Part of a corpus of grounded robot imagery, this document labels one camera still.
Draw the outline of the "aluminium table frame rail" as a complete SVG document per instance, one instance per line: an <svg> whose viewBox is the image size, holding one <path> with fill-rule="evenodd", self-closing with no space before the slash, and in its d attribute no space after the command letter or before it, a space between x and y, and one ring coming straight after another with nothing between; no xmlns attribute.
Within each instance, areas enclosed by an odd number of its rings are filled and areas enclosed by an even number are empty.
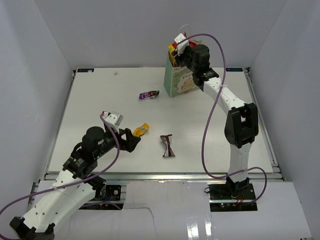
<svg viewBox="0 0 320 240"><path fill-rule="evenodd" d="M57 178L57 173L47 174L44 179L45 180L55 180ZM183 174L148 174L148 173L104 173L100 175L107 181L215 181L215 180L224 180L224 179L214 179L208 176L205 173L183 173ZM249 178L251 180L264 180L265 177L263 173L250 173ZM268 180L283 180L282 175L279 172L276 173L267 173Z"/></svg>

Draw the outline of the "blue label right corner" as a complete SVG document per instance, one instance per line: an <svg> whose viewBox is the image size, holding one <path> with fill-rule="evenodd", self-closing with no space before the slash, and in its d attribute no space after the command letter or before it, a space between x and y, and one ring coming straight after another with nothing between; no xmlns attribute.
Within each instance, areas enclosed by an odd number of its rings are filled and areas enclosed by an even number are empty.
<svg viewBox="0 0 320 240"><path fill-rule="evenodd" d="M227 72L243 72L243 69L241 67L227 67Z"/></svg>

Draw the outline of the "blue label left corner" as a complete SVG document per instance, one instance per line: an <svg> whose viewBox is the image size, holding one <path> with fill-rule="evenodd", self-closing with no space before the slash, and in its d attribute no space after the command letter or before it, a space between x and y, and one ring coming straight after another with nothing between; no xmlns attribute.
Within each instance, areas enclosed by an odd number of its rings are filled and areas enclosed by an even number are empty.
<svg viewBox="0 0 320 240"><path fill-rule="evenodd" d="M94 68L78 68L76 70L77 73L93 73L94 72Z"/></svg>

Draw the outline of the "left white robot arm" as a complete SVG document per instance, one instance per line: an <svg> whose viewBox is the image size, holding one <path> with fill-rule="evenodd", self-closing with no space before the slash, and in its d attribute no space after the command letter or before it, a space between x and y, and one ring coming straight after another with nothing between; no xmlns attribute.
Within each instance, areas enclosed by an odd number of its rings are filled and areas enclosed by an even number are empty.
<svg viewBox="0 0 320 240"><path fill-rule="evenodd" d="M90 200L105 196L105 180L93 174L98 159L112 149L131 153L141 138L130 129L116 132L107 127L90 127L52 184L52 190L27 213L14 217L10 226L21 240L52 240L61 224Z"/></svg>

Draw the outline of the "blue label corner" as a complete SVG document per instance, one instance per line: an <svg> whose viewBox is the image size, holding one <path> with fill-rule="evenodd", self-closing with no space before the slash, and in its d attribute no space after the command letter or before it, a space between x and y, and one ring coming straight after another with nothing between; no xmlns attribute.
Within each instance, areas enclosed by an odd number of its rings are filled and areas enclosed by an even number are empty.
<svg viewBox="0 0 320 240"><path fill-rule="evenodd" d="M241 67L227 67L227 72L243 72L243 69Z"/></svg>
<svg viewBox="0 0 320 240"><path fill-rule="evenodd" d="M93 73L94 72L94 68L78 68L76 70L77 73Z"/></svg>

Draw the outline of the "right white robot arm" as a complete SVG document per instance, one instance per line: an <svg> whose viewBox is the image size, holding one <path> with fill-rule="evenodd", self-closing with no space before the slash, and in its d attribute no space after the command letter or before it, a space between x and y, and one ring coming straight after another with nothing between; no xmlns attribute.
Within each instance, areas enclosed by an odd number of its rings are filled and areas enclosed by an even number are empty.
<svg viewBox="0 0 320 240"><path fill-rule="evenodd" d="M194 84L214 99L226 114L224 135L230 145L230 164L226 176L226 195L236 200L249 187L249 152L259 133L258 108L232 93L217 72L210 67L210 51L206 45L194 47L178 44L172 55L178 66L192 72Z"/></svg>

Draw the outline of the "purple candy bar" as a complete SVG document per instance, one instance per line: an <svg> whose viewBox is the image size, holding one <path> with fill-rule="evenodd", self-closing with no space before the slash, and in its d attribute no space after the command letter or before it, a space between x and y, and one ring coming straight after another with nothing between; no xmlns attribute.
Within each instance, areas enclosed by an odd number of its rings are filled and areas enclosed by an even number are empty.
<svg viewBox="0 0 320 240"><path fill-rule="evenodd" d="M151 90L139 94L139 100L154 99L159 95L159 90Z"/></svg>

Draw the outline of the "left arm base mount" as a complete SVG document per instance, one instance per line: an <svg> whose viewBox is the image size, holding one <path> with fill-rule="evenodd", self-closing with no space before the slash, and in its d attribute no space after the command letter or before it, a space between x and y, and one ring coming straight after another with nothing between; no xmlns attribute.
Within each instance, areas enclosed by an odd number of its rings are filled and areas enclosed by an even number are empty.
<svg viewBox="0 0 320 240"><path fill-rule="evenodd" d="M102 202L119 201L121 192L121 185L104 185L100 190L96 191L94 200Z"/></svg>

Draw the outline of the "yellow candy pack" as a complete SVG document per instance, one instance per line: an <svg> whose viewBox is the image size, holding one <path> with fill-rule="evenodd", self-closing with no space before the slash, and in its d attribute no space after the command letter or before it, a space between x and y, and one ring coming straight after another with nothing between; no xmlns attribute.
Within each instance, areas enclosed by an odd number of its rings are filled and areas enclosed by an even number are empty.
<svg viewBox="0 0 320 240"><path fill-rule="evenodd" d="M178 67L178 63L174 58L174 55L173 55L174 51L175 51L175 45L169 44L168 45L168 58L169 58L169 61L172 65L172 67L176 68L176 67Z"/></svg>
<svg viewBox="0 0 320 240"><path fill-rule="evenodd" d="M135 136L135 137L141 137L143 136L145 133L148 132L148 130L150 129L149 125L147 123L144 123L143 125L137 127L132 135Z"/></svg>

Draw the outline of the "green paper gift bag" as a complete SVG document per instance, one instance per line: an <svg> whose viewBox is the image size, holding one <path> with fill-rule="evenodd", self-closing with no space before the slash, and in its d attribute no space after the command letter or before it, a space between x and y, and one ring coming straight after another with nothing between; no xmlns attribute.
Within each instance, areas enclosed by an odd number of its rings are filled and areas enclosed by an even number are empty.
<svg viewBox="0 0 320 240"><path fill-rule="evenodd" d="M172 67L169 55L166 59L163 85L170 98L199 89L193 81L192 72L187 67Z"/></svg>

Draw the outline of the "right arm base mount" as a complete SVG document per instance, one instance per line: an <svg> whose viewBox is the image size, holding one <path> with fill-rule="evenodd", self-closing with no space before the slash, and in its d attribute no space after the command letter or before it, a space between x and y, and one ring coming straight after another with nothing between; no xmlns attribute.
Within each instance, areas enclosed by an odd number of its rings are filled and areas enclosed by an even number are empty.
<svg viewBox="0 0 320 240"><path fill-rule="evenodd" d="M231 193L226 184L209 184L204 192L209 195L209 206L212 213L255 212L258 210L256 202L250 204L256 199L251 183L239 193Z"/></svg>

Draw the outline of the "brown white candy bar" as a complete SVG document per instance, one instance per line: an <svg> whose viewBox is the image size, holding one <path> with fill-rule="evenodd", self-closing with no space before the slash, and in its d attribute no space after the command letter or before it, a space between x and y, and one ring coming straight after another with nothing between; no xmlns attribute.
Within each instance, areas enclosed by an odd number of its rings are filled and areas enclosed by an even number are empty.
<svg viewBox="0 0 320 240"><path fill-rule="evenodd" d="M176 156L171 148L172 137L172 134L160 135L160 139L165 145L165 151L162 155L163 158L174 158Z"/></svg>

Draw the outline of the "red snack bag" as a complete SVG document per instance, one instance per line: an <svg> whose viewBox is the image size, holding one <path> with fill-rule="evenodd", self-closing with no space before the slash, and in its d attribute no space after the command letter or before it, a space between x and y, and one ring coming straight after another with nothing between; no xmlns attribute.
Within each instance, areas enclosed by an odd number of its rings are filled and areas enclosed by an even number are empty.
<svg viewBox="0 0 320 240"><path fill-rule="evenodd" d="M188 43L189 43L189 46L191 47L191 48L194 48L197 44L198 44L198 42L197 41L195 41L195 40L188 40Z"/></svg>

